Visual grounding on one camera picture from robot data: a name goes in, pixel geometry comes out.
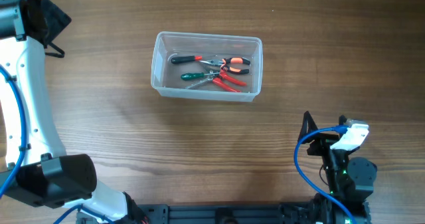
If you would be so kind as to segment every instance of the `wood grain surface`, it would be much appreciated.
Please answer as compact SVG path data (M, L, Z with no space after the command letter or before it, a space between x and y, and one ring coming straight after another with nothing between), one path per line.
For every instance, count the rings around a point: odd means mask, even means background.
M66 57L46 58L54 121L68 154L88 154L114 189L140 204L307 201L315 192L292 155L309 110L319 127L341 114L369 123L353 156L379 167L373 223L425 222L425 0L52 1L73 19L55 40ZM260 38L260 95L160 97L150 72L161 31ZM5 140L0 123L0 156ZM325 189L321 159L302 148L299 160ZM4 197L0 223L63 211Z

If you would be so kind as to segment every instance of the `green screwdriver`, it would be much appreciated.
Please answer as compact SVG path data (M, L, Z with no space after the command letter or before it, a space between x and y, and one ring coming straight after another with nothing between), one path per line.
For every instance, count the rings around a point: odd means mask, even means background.
M219 72L216 72L216 73L208 73L208 74L204 74L203 72L201 72L201 73L185 73L185 74L182 74L181 76L180 76L180 78L182 79L182 80L192 80L192 79L196 79L196 78L203 78L203 77L205 77L206 75L212 75L212 74L220 74Z

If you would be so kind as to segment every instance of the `white storage box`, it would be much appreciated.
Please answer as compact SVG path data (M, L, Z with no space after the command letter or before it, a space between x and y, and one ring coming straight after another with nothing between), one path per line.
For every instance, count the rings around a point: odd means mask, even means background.
M229 76L244 81L246 86L237 86L229 81L224 83L241 92L227 92L212 82L197 89L185 89L197 80L181 80L180 76L188 72L206 72L199 62L172 64L176 56L209 56L210 59L231 57L247 58L251 64L231 64L234 68L249 68L249 74L231 74ZM160 95L176 98L196 98L204 100L224 100L250 102L261 91L263 72L262 43L255 37L229 35L206 35L194 33L161 32L157 36L152 58L151 85Z

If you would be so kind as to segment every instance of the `red-handled pliers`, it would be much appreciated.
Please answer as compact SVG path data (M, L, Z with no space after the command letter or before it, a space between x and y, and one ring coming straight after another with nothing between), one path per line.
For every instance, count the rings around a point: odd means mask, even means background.
M224 58L221 60L199 60L199 62L211 66L217 66L220 67L224 71L229 71L232 74L249 74L249 69L239 69L239 68L233 68L230 67L230 64L247 64L250 65L251 62L246 58Z
M245 82L242 82L240 80L237 80L233 77L230 77L229 75L227 75L226 71L224 70L220 70L220 74L216 74L216 75L211 75L207 78L204 78L203 80L196 82L192 85L189 85L186 87L186 89L193 89L196 88L206 82L213 82L215 85L221 87L222 89L224 89L225 91L229 91L229 92L241 92L240 90L237 90L235 88L230 87L229 85L225 84L223 82L223 80L227 80L229 82L232 82L236 85L239 86L246 86Z

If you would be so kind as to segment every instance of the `green screwdriver handle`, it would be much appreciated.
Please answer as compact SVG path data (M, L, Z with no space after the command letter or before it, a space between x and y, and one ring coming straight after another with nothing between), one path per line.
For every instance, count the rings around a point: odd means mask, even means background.
M182 80L192 80L196 78L203 78L204 76L205 76L204 73L186 73L186 74L182 74L180 78Z

